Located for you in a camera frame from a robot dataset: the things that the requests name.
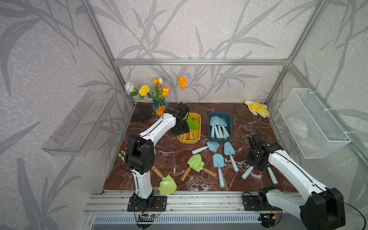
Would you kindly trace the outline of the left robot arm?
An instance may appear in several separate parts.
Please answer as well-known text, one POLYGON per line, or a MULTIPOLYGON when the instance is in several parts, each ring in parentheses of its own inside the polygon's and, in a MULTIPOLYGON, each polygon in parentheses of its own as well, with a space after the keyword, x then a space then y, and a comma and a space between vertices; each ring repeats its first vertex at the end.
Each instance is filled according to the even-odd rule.
POLYGON ((155 145, 170 130, 174 137, 189 133, 189 107, 180 102, 176 108, 167 108, 163 115, 139 135, 131 135, 124 160, 133 173, 136 191, 133 199, 147 207, 152 205, 154 191, 150 182, 150 170, 155 160, 155 145))

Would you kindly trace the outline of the green hand rake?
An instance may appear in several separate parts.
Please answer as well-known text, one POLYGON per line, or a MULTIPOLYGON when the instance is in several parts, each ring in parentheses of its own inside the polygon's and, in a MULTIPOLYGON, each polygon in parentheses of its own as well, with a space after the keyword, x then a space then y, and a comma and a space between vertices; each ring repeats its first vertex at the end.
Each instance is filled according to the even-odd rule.
POLYGON ((123 162, 125 162, 125 151, 121 151, 121 153, 118 154, 118 157, 120 158, 120 160, 122 160, 123 162))

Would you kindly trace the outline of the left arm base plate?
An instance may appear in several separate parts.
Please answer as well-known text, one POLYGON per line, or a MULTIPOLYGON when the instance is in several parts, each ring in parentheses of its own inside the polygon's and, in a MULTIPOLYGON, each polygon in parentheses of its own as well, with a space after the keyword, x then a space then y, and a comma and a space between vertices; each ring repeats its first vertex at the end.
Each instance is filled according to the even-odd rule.
POLYGON ((127 212, 143 211, 166 211, 167 196, 150 196, 142 199, 138 196, 131 196, 127 206, 127 212))

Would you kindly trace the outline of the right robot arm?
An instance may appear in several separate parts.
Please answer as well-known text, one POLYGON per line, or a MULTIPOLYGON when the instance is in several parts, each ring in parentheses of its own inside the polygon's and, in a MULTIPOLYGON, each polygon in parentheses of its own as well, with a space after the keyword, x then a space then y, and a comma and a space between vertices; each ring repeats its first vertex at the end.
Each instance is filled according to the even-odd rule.
POLYGON ((250 168, 242 175, 246 179, 253 169, 268 170, 277 183, 271 166, 277 168, 297 189, 301 198, 273 187, 258 191, 256 204, 261 210, 279 208, 299 218, 308 230, 335 230, 345 226, 345 206, 342 193, 328 188, 301 168, 278 143, 264 142, 260 134, 248 137, 250 151, 246 162, 250 168))

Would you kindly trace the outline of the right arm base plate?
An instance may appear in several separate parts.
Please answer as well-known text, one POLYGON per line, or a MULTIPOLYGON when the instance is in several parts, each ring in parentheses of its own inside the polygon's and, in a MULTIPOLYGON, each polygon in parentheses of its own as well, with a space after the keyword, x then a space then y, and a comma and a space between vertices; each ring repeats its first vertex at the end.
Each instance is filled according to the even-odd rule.
POLYGON ((279 213, 280 209, 271 206, 263 194, 253 195, 250 192, 243 192, 242 204, 245 211, 270 211, 279 213))

